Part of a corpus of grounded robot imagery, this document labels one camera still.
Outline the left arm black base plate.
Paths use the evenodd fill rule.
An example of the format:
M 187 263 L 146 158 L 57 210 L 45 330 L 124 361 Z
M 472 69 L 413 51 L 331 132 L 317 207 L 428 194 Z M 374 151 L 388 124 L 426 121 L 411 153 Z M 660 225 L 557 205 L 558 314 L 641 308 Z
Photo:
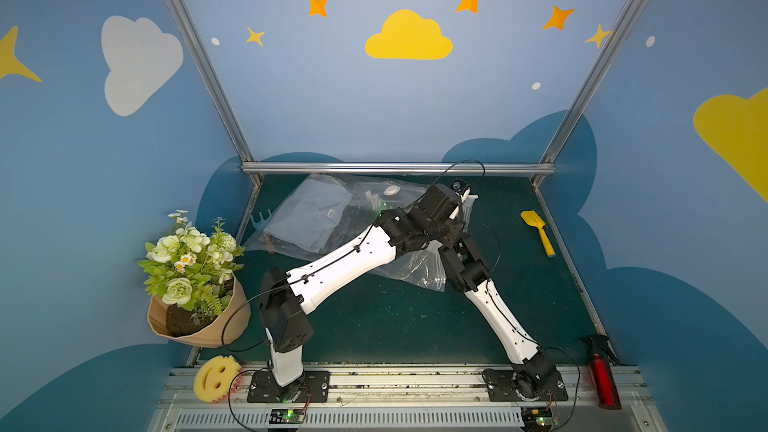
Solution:
M 248 387 L 248 403 L 298 403 L 309 401 L 325 403 L 330 390 L 329 371 L 304 371 L 295 381 L 285 386 L 277 384 L 266 368 L 252 374 Z

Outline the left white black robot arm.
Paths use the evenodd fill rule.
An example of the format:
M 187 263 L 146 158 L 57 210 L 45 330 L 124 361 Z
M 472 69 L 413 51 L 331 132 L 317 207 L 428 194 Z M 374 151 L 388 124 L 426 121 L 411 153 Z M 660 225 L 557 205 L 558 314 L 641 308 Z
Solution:
M 435 183 L 406 207 L 386 209 L 358 236 L 326 256 L 287 273 L 265 274 L 258 310 L 267 336 L 277 386 L 303 380 L 302 348 L 314 334 L 309 315 L 332 294 L 365 273 L 432 242 L 452 247 L 464 221 L 470 185 Z

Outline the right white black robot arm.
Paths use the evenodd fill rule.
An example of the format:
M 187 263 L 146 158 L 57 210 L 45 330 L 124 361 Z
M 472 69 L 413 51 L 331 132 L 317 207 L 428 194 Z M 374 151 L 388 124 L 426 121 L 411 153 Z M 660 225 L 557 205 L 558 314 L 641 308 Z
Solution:
M 534 399 L 556 392 L 561 381 L 556 365 L 503 301 L 482 252 L 469 234 L 462 234 L 451 247 L 442 246 L 439 257 L 448 283 L 475 305 L 498 337 L 514 371 L 512 382 L 518 395 Z

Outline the clear plastic vacuum bag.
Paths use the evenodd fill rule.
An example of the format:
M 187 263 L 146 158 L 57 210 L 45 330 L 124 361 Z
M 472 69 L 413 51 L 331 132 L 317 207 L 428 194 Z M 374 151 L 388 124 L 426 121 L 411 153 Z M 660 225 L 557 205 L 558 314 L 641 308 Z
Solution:
M 311 174 L 267 217 L 251 217 L 254 232 L 246 251 L 262 250 L 314 261 L 345 245 L 371 225 L 378 213 L 407 210 L 427 185 L 381 177 Z M 439 242 L 372 271 L 376 275 L 442 292 L 446 273 Z

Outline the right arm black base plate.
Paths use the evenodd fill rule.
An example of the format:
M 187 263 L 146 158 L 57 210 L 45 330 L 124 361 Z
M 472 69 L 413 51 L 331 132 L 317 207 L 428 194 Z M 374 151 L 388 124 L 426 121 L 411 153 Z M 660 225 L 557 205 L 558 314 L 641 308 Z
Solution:
M 491 402 L 567 401 L 560 372 L 530 377 L 522 370 L 486 368 L 481 377 Z

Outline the light blue shirt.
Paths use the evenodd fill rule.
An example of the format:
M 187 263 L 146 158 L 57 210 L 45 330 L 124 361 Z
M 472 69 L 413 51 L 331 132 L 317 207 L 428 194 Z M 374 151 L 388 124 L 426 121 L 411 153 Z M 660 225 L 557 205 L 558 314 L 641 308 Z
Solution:
M 307 252 L 318 253 L 339 225 L 352 194 L 334 181 L 309 177 L 278 207 L 264 232 Z

